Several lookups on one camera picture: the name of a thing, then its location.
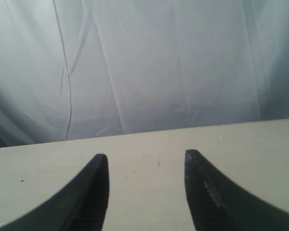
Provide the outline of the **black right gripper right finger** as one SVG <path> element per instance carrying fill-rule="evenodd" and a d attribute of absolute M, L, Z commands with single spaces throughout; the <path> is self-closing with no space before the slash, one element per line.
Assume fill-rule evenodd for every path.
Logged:
<path fill-rule="evenodd" d="M 197 231 L 289 231 L 289 212 L 234 183 L 198 150 L 185 151 L 184 188 Z"/>

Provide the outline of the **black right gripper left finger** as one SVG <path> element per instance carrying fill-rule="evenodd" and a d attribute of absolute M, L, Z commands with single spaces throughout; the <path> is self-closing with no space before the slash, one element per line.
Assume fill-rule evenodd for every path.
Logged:
<path fill-rule="evenodd" d="M 109 194 L 108 158 L 96 154 L 67 185 L 0 231 L 101 231 Z"/>

